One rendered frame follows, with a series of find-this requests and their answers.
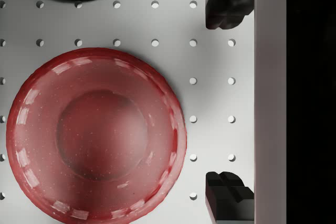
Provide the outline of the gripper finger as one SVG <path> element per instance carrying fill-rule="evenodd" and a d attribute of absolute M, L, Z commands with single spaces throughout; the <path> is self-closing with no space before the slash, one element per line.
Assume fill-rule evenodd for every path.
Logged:
<path fill-rule="evenodd" d="M 213 224 L 255 224 L 253 191 L 231 172 L 208 172 L 205 195 Z"/>
<path fill-rule="evenodd" d="M 207 29 L 233 29 L 254 10 L 254 0 L 208 0 L 205 10 Z"/>

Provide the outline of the red plate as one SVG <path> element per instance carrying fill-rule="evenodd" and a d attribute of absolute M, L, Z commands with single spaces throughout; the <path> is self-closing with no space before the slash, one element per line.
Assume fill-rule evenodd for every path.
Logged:
<path fill-rule="evenodd" d="M 176 182 L 186 144 L 183 112 L 164 77 L 109 48 L 43 64 L 7 118 L 16 181 L 65 224 L 129 224 L 148 214 Z"/>

